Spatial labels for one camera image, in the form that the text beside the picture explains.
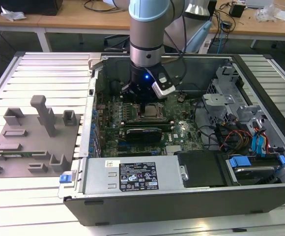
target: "black cable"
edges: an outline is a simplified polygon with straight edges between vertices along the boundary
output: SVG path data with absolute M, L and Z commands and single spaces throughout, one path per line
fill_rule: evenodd
M 181 51 L 179 50 L 179 48 L 177 47 L 177 45 L 174 43 L 174 41 L 171 39 L 171 37 L 169 36 L 168 32 L 166 30 L 164 30 L 164 34 L 168 37 L 168 39 L 170 40 L 171 44 L 173 44 L 173 46 L 175 47 L 175 49 L 177 50 L 177 53 L 179 55 L 179 58 L 182 59 L 182 62 L 183 62 L 183 65 L 184 65 L 184 72 L 183 72 L 183 75 L 186 74 L 186 71 L 187 71 L 187 65 L 186 65 L 186 61 L 183 57 L 183 55 L 181 54 Z
M 110 9 L 107 9 L 107 10 L 97 10 L 97 9 L 93 9 L 92 6 L 91 7 L 88 7 L 87 4 L 91 2 L 92 3 L 92 6 L 93 6 L 93 0 L 88 0 L 84 3 L 84 7 L 90 11 L 95 11 L 95 12 L 101 12 L 101 13 L 113 13 L 115 11 L 119 11 L 120 9 L 117 8 L 117 7 L 113 7 L 113 8 L 110 8 Z
M 232 32 L 232 31 L 235 29 L 235 27 L 236 27 L 236 21 L 235 21 L 235 19 L 234 19 L 232 16 L 230 16 L 228 13 L 226 13 L 225 11 L 222 11 L 222 10 L 216 10 L 216 11 L 222 12 L 222 13 L 226 14 L 227 16 L 229 16 L 229 17 L 233 20 L 234 26 L 233 26 L 232 29 L 224 30 L 223 28 L 221 28 L 221 30 L 222 30 L 223 32 L 225 32 L 225 33 L 228 33 L 228 32 L 230 33 L 230 32 Z
M 220 9 L 220 10 L 223 10 L 223 9 L 224 9 L 225 7 L 227 7 L 227 6 L 232 6 L 233 2 L 234 2 L 234 1 L 228 1 L 228 2 L 223 3 L 223 4 L 221 4 L 221 5 L 219 6 L 219 9 Z
M 171 2 L 171 5 L 172 5 L 172 10 L 173 10 L 173 17 L 172 17 L 172 21 L 173 21 L 174 17 L 175 17 L 175 5 L 174 5 L 173 0 L 170 0 L 170 2 Z
M 0 33 L 0 36 L 1 36 L 1 38 L 2 39 L 4 39 L 4 41 L 10 46 L 10 48 L 12 49 L 12 50 L 14 50 L 15 52 L 17 51 L 6 39 L 5 39 L 5 37 Z
M 122 41 L 120 41 L 120 42 L 118 42 L 118 43 L 116 43 L 116 44 L 114 44 L 114 45 L 110 46 L 110 48 L 114 48 L 114 47 L 116 47 L 117 45 L 120 45 L 121 43 L 126 42 L 128 39 L 129 39 L 129 36 L 128 36 L 128 37 L 126 37 L 124 40 L 122 40 Z

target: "warning label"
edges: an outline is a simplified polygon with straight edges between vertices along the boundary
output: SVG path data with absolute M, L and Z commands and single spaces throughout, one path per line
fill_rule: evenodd
M 156 163 L 120 164 L 119 186 L 123 192 L 159 189 Z

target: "cable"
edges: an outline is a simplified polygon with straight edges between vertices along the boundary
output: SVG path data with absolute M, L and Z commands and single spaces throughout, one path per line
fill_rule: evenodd
M 232 6 L 232 4 L 233 3 L 236 3 L 236 1 L 228 1 L 228 2 L 226 2 L 226 3 L 223 3 L 223 4 L 221 4 L 220 6 L 219 6 L 219 9 L 220 10 L 223 10 L 225 7 L 227 7 L 227 6 Z
M 114 48 L 114 47 L 116 47 L 117 45 L 120 45 L 120 44 L 126 42 L 128 39 L 129 39 L 129 36 L 126 37 L 124 40 L 122 40 L 122 41 L 120 41 L 120 42 L 118 42 L 118 43 L 116 43 L 116 44 L 114 44 L 114 45 L 112 45 L 112 46 L 110 46 L 110 47 L 104 49 L 104 51 L 107 51 L 107 50 L 109 50 L 109 49 L 111 49 L 111 48 Z
M 222 42 L 222 36 L 223 36 L 223 27 L 222 27 L 223 21 L 221 20 L 221 39 L 220 39 L 220 43 L 219 43 L 219 47 L 218 47 L 218 51 L 217 54 L 219 54 L 220 52 L 220 47 L 221 47 L 221 42 Z
M 87 6 L 87 4 L 89 2 L 92 3 L 91 7 Z M 123 11 L 122 9 L 117 8 L 117 7 L 113 7 L 113 8 L 107 9 L 107 10 L 97 10 L 97 9 L 93 9 L 93 4 L 94 4 L 93 0 L 88 0 L 84 3 L 84 7 L 90 11 L 95 11 L 95 12 L 99 12 L 99 13 L 115 13 L 115 12 Z
M 226 33 L 232 32 L 232 31 L 235 29 L 235 27 L 236 27 L 236 21 L 235 21 L 235 19 L 234 19 L 232 16 L 230 16 L 228 13 L 226 13 L 225 11 L 221 11 L 221 10 L 215 10 L 215 11 L 217 11 L 217 12 L 222 12 L 222 13 L 226 14 L 227 16 L 229 16 L 229 17 L 233 20 L 234 26 L 233 26 L 232 29 L 229 29 L 229 31 L 223 29 L 223 32 L 226 32 Z
M 180 81 L 183 79 L 183 75 L 185 76 L 186 72 L 187 72 L 187 64 L 186 61 L 183 57 L 183 55 L 181 54 L 180 50 L 178 49 L 177 45 L 174 43 L 174 41 L 171 39 L 171 37 L 169 36 L 168 32 L 166 30 L 164 30 L 164 34 L 168 37 L 168 39 L 170 40 L 170 42 L 173 44 L 173 46 L 175 47 L 175 49 L 177 50 L 177 53 L 179 55 L 179 58 L 182 59 L 183 65 L 184 65 L 184 72 L 181 76 Z
M 1 38 L 4 39 L 4 41 L 10 46 L 10 48 L 11 48 L 12 50 L 14 50 L 15 52 L 17 51 L 17 50 L 2 36 L 1 33 L 0 33 L 0 36 L 1 36 Z

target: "connector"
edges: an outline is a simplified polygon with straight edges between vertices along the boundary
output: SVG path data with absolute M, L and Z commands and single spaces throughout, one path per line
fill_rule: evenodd
M 231 113 L 228 115 L 228 119 L 229 119 L 230 121 L 233 121 L 233 122 L 236 122 L 236 121 L 237 121 L 237 117 L 236 117 L 235 115 L 231 114 Z

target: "electronic device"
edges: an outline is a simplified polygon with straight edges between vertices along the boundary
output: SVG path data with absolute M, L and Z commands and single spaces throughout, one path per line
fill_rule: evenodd
M 265 6 L 273 3 L 273 0 L 245 0 L 245 4 L 248 8 L 264 8 Z
M 129 55 L 90 55 L 88 132 L 58 194 L 81 224 L 261 213 L 285 203 L 285 118 L 239 55 L 185 59 L 185 86 L 141 105 L 114 88 L 129 78 Z M 166 67 L 180 71 L 178 60 Z
M 231 8 L 229 10 L 229 15 L 232 17 L 240 18 L 243 14 L 245 7 L 246 7 L 245 4 L 232 3 Z
M 0 7 L 14 12 L 21 11 L 25 14 L 55 16 L 62 3 L 63 0 L 0 0 Z

